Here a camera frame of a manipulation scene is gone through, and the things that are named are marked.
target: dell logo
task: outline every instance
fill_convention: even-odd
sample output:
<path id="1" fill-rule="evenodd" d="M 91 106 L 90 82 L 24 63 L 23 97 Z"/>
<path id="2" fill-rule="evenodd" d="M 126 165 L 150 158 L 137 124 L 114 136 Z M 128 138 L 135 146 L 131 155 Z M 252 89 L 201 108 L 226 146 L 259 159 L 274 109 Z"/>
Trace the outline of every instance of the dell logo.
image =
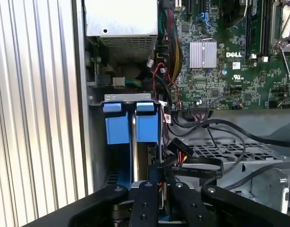
<path id="1" fill-rule="evenodd" d="M 240 52 L 226 52 L 226 57 L 227 58 L 241 58 L 241 53 Z"/>

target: blue drive bay handle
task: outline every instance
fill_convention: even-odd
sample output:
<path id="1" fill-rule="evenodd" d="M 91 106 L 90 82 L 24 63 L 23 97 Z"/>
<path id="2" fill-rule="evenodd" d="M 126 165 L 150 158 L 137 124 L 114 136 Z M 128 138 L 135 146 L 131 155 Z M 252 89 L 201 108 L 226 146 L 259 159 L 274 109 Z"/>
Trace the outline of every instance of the blue drive bay handle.
<path id="1" fill-rule="evenodd" d="M 104 113 L 121 113 L 121 103 L 104 104 Z M 108 144 L 130 143 L 128 112 L 125 116 L 107 117 L 105 119 Z"/>
<path id="2" fill-rule="evenodd" d="M 150 113 L 136 116 L 136 139 L 138 142 L 158 142 L 158 113 L 153 102 L 137 103 L 137 113 Z"/>

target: side panel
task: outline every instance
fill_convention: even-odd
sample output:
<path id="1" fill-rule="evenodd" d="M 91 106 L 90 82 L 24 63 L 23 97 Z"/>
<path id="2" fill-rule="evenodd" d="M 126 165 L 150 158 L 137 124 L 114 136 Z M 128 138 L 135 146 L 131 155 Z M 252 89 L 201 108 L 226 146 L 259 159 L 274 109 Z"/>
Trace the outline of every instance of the side panel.
<path id="1" fill-rule="evenodd" d="M 70 0 L 0 0 L 0 227 L 85 196 L 75 72 Z"/>

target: heatsink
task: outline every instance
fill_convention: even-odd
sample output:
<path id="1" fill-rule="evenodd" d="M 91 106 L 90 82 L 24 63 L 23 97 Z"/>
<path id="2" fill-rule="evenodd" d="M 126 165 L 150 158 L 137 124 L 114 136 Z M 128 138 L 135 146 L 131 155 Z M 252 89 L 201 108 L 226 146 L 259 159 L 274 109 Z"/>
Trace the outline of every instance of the heatsink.
<path id="1" fill-rule="evenodd" d="M 158 36 L 157 0 L 85 0 L 86 35 L 119 63 L 147 61 Z"/>
<path id="2" fill-rule="evenodd" d="M 199 40 L 190 42 L 189 68 L 212 69 L 217 67 L 217 42 Z"/>

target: ram slot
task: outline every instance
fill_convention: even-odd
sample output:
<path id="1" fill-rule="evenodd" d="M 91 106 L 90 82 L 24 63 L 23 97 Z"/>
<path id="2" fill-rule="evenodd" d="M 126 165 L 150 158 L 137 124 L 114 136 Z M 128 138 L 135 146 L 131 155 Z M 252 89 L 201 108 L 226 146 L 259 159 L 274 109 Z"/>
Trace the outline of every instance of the ram slot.
<path id="1" fill-rule="evenodd" d="M 273 1 L 263 0 L 261 56 L 269 56 Z"/>

